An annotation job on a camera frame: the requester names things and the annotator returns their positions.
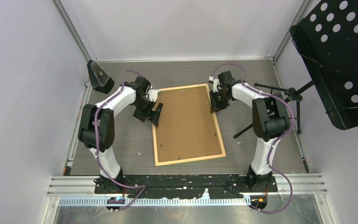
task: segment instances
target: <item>gray floor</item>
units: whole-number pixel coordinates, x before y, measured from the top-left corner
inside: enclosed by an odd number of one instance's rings
[[[282,208],[287,195],[268,195],[265,210]],[[274,215],[258,213],[248,206],[130,207],[109,213],[106,207],[59,207],[55,224],[322,224],[314,195],[293,195],[290,206]]]
[[[208,77],[222,61],[205,62],[141,62],[141,63],[102,63],[105,71],[116,81],[115,92],[126,69],[140,72],[153,85],[154,89],[208,82]],[[236,61],[247,70],[245,81],[279,86],[271,61]],[[230,70],[235,79],[240,79],[242,70],[228,65],[215,74]],[[127,73],[125,80],[135,80],[135,75]],[[89,103],[97,103],[109,95],[93,91]],[[240,101],[230,102],[230,106],[217,113],[227,157],[206,161],[174,164],[156,167],[154,165],[151,123],[142,123],[132,116],[134,106],[126,107],[115,118],[116,137],[113,149],[117,162],[125,174],[234,174],[246,173],[252,162],[256,136],[249,130],[237,139],[233,135],[252,122],[251,109]],[[294,134],[288,135],[279,143],[273,166],[284,173],[303,173],[305,168]],[[91,152],[79,142],[71,174],[96,175],[99,168]]]

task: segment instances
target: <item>white wall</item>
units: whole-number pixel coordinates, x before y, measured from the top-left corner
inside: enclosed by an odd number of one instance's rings
[[[291,42],[279,58],[278,68],[287,88],[298,89],[311,80]],[[303,93],[301,125],[300,138],[309,165],[313,172],[322,173],[336,218],[340,223],[358,223],[358,127],[336,129],[314,87]]]
[[[41,223],[86,78],[50,0],[0,0],[0,224]]]
[[[273,56],[300,0],[64,0],[100,61]]]

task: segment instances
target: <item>framed board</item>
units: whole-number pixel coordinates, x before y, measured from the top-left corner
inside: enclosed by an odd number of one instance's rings
[[[208,84],[160,89],[163,103],[153,128],[156,166],[226,157],[216,118],[210,113]]]

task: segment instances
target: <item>wooden surface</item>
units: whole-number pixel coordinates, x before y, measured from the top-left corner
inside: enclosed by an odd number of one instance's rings
[[[216,113],[211,113],[209,85],[161,89],[159,126],[152,125],[156,166],[226,157]]]
[[[141,62],[141,63],[103,63],[101,64],[116,85],[114,93],[122,80],[123,71],[133,69],[144,75],[154,89],[175,86],[203,84],[208,76],[223,61],[204,62]],[[271,61],[235,61],[247,70],[246,81],[253,85],[261,83],[279,86]],[[230,70],[235,79],[242,77],[242,70],[234,66],[224,66],[216,74]],[[127,81],[135,80],[135,75],[127,74]],[[90,103],[97,103],[109,95],[93,91]],[[237,139],[233,135],[252,122],[252,111],[239,100],[230,101],[230,106],[218,112],[220,131],[226,157],[190,163],[156,167],[154,164],[153,138],[150,122],[142,123],[132,114],[134,106],[124,108],[115,118],[116,137],[113,149],[117,162],[125,174],[234,174],[246,173],[256,150],[256,136],[250,129]],[[283,138],[277,146],[272,165],[284,173],[305,172],[303,161],[294,134]],[[91,152],[79,142],[71,174],[97,175],[99,168]]]

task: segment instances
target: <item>tripod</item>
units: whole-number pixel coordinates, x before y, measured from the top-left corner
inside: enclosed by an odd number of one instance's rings
[[[296,91],[295,88],[288,88],[288,89],[283,89],[283,88],[279,88],[279,87],[274,87],[274,86],[269,86],[269,85],[262,85],[262,84],[258,84],[255,83],[255,86],[260,86],[260,87],[264,87],[267,89],[271,89],[271,93],[272,94],[272,90],[279,90],[279,91],[283,91],[285,93],[286,99],[285,102],[288,103],[290,101],[296,101],[296,110],[297,110],[297,117],[295,118],[297,120],[297,134],[301,134],[301,129],[300,129],[300,101],[303,100],[303,97],[301,96],[301,94],[306,91],[307,89],[309,89],[310,87],[312,87],[314,85],[313,81],[308,82],[307,84],[305,84],[303,87],[301,87],[299,90]],[[238,138],[241,134],[245,133],[247,130],[249,130],[250,128],[253,127],[253,124],[250,124],[249,126],[245,127],[242,131],[238,132],[237,134],[234,135],[234,138]]]

